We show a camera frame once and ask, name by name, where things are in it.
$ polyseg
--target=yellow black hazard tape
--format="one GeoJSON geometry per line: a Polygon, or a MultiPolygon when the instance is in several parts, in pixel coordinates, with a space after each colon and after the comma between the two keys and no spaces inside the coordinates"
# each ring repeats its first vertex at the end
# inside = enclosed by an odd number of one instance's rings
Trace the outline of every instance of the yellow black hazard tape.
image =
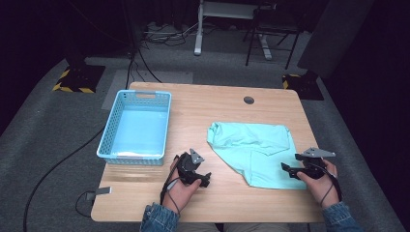
{"type": "Polygon", "coordinates": [[[67,67],[52,91],[96,93],[97,84],[104,69],[104,66],[86,66],[83,70],[67,67]]]}

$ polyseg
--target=denim sleeve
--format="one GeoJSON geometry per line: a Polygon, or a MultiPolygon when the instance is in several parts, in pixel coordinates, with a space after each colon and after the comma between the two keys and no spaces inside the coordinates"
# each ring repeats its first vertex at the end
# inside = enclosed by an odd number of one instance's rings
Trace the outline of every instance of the denim sleeve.
{"type": "Polygon", "coordinates": [[[359,224],[352,218],[349,208],[344,202],[339,202],[323,210],[326,229],[328,232],[338,231],[363,231],[359,224]]]}
{"type": "Polygon", "coordinates": [[[175,212],[153,203],[145,207],[139,231],[173,232],[176,231],[179,217],[175,212]]]}

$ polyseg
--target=light blue cloth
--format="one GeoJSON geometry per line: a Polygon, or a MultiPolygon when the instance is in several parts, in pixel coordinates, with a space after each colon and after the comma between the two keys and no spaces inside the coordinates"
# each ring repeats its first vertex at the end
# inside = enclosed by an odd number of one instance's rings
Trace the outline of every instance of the light blue cloth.
{"type": "Polygon", "coordinates": [[[305,189],[304,182],[289,178],[281,162],[300,166],[295,145],[283,125],[215,122],[208,128],[208,143],[253,187],[305,189]]]}

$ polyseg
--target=black cable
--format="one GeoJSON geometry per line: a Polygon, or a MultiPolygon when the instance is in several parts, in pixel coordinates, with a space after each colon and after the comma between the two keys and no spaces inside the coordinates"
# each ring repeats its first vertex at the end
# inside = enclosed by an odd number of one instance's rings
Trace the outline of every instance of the black cable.
{"type": "Polygon", "coordinates": [[[85,142],[83,145],[81,145],[80,147],[78,147],[77,149],[75,149],[75,151],[73,151],[72,153],[68,154],[65,158],[61,159],[60,161],[58,161],[56,164],[54,164],[54,166],[52,166],[43,176],[42,178],[37,182],[36,186],[34,187],[33,191],[31,192],[25,209],[24,209],[24,217],[23,217],[23,231],[26,232],[27,231],[27,216],[28,216],[28,209],[30,207],[30,203],[31,200],[33,199],[34,194],[36,193],[37,189],[39,188],[40,184],[43,182],[43,180],[57,167],[59,166],[62,162],[64,162],[65,160],[67,160],[68,158],[72,157],[75,153],[77,153],[78,151],[80,151],[81,149],[83,149],[85,146],[87,146],[91,141],[93,141],[102,131],[103,131],[104,127],[99,130],[96,134],[94,134],[93,137],[91,137],[87,142],[85,142]]]}
{"type": "Polygon", "coordinates": [[[312,165],[312,166],[315,166],[315,167],[319,168],[320,170],[322,170],[325,174],[327,174],[327,175],[329,176],[329,178],[330,178],[331,181],[332,181],[332,185],[331,185],[331,187],[329,188],[328,192],[326,192],[326,194],[325,194],[325,196],[323,197],[323,199],[321,200],[321,203],[323,203],[324,198],[329,194],[329,192],[331,191],[331,189],[332,189],[333,186],[335,186],[338,200],[341,201],[341,200],[343,199],[343,193],[341,192],[341,188],[340,188],[340,185],[338,184],[337,177],[336,177],[334,174],[330,173],[326,168],[323,168],[323,167],[321,167],[321,166],[319,166],[319,165],[316,165],[316,164],[314,164],[314,163],[311,163],[311,162],[310,162],[309,164],[312,165]]]}
{"type": "Polygon", "coordinates": [[[141,73],[139,73],[139,71],[138,71],[138,64],[136,64],[135,70],[136,70],[136,73],[139,75],[139,77],[141,77],[142,81],[147,82],[147,81],[145,81],[145,79],[144,79],[144,77],[141,75],[141,73]]]}
{"type": "Polygon", "coordinates": [[[179,162],[181,161],[181,159],[178,155],[175,156],[174,160],[175,159],[178,159],[178,161],[177,161],[177,163],[175,163],[174,167],[172,167],[172,170],[169,172],[168,177],[166,178],[166,181],[165,181],[165,183],[163,184],[163,187],[162,187],[162,191],[161,191],[161,194],[160,194],[160,204],[161,205],[162,205],[162,202],[163,202],[163,198],[165,197],[165,193],[167,192],[168,186],[169,186],[169,184],[171,184],[169,182],[169,180],[171,179],[172,174],[174,173],[175,169],[177,169],[177,166],[178,166],[179,162]]]}
{"type": "Polygon", "coordinates": [[[126,81],[126,88],[125,89],[128,89],[128,87],[129,87],[128,83],[129,83],[129,80],[130,80],[130,73],[132,72],[132,62],[134,60],[134,57],[135,57],[135,54],[132,51],[131,52],[131,57],[130,57],[130,63],[129,63],[128,71],[127,71],[127,81],[126,81]]]}
{"type": "Polygon", "coordinates": [[[141,57],[142,62],[144,62],[144,65],[145,65],[145,67],[147,68],[148,72],[150,72],[150,74],[156,79],[157,82],[162,83],[162,81],[160,81],[160,80],[151,72],[150,68],[147,66],[147,63],[145,63],[145,59],[144,59],[144,57],[142,56],[141,50],[138,49],[138,51],[139,51],[139,52],[138,52],[138,53],[139,53],[139,56],[141,57]]]}

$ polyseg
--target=person's right hand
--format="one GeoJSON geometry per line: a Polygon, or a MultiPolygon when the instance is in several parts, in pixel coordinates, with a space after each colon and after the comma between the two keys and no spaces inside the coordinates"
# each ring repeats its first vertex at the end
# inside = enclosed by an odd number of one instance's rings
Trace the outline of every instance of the person's right hand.
{"type": "MultiPolygon", "coordinates": [[[[328,172],[337,177],[336,167],[329,161],[323,159],[326,164],[326,169],[328,172]]],[[[328,175],[315,180],[310,178],[307,174],[303,172],[297,173],[298,177],[307,184],[307,188],[310,190],[314,199],[320,204],[322,209],[326,209],[332,205],[339,202],[337,190],[332,184],[332,180],[328,175]]]]}

